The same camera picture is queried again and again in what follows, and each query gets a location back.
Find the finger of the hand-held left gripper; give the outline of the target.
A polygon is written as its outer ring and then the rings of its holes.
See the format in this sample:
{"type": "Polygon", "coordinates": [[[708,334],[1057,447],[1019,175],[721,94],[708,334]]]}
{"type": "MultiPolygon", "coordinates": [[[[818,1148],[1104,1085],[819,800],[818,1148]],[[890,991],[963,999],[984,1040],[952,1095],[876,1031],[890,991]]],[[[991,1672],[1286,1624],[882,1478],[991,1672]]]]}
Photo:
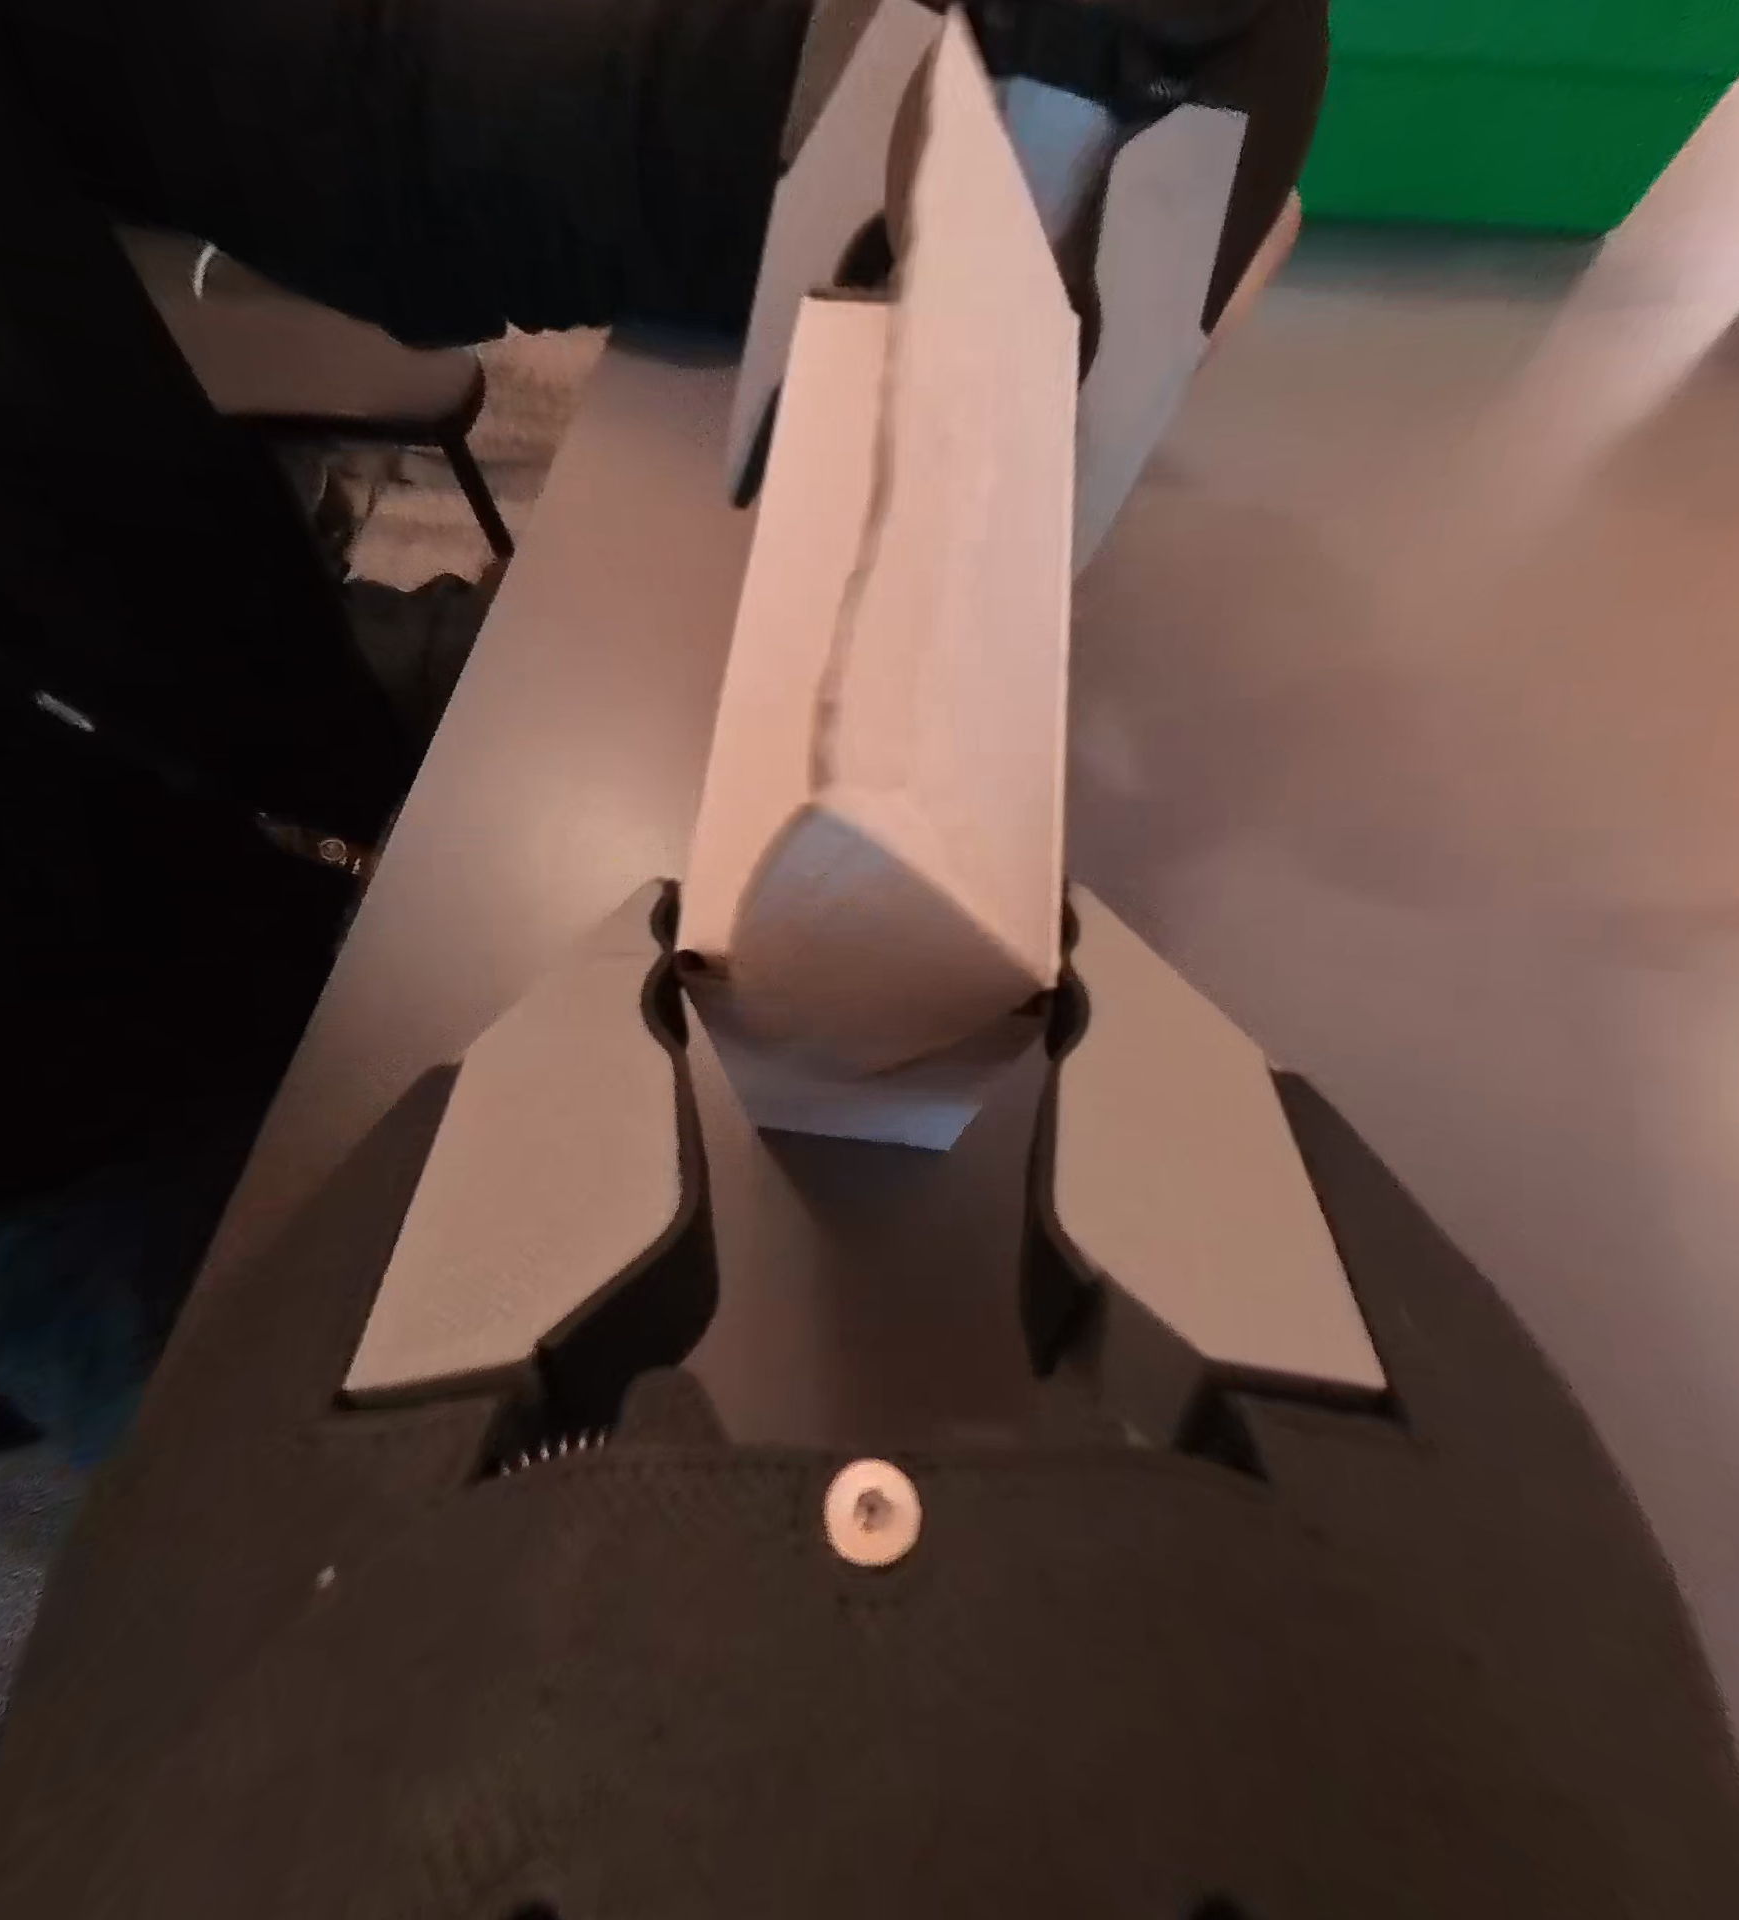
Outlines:
{"type": "Polygon", "coordinates": [[[842,282],[883,216],[890,141],[911,78],[944,28],[917,2],[819,2],[810,17],[781,136],[727,437],[727,492],[760,490],[801,301],[842,282]]]}
{"type": "Polygon", "coordinates": [[[1095,348],[1077,385],[1074,573],[1083,573],[1169,429],[1208,348],[1202,311],[1245,115],[1184,104],[1132,134],[1101,195],[1095,348]]]}

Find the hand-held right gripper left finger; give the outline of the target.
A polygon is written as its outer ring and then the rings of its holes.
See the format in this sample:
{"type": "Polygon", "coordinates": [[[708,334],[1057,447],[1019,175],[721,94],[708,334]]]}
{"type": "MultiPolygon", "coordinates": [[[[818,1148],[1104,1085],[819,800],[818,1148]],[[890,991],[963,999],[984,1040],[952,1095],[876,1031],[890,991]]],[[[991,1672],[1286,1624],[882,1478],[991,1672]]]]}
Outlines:
{"type": "Polygon", "coordinates": [[[343,1392],[616,1401],[718,1305],[708,1155],[648,883],[463,1054],[343,1392]]]}

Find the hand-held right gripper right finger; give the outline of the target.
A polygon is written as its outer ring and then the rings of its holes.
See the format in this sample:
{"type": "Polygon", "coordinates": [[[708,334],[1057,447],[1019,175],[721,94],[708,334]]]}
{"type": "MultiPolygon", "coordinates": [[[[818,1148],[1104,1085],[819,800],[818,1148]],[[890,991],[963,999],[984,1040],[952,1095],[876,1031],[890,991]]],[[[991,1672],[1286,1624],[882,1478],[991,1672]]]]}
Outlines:
{"type": "Polygon", "coordinates": [[[1264,1050],[1069,889],[1025,1163],[1036,1380],[1098,1406],[1382,1406],[1385,1364],[1264,1050]]]}

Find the green plastic bin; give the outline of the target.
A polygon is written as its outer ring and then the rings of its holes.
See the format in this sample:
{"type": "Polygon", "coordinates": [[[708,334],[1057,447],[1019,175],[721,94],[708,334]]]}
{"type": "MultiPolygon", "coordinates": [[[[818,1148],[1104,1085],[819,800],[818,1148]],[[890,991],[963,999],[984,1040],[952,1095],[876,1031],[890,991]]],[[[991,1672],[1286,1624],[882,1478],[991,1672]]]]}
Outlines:
{"type": "Polygon", "coordinates": [[[1333,2],[1308,218],[1600,236],[1739,81],[1739,2],[1333,2]]]}

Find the white mailer box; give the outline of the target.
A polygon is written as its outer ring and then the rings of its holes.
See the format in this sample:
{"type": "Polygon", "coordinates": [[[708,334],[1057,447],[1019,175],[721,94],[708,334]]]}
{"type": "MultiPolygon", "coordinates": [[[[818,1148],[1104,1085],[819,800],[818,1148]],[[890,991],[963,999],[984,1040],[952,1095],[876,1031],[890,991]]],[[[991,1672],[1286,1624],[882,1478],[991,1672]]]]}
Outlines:
{"type": "Polygon", "coordinates": [[[1077,325],[960,12],[786,360],[681,887],[754,1126],[944,1151],[1062,971],[1077,325]]]}

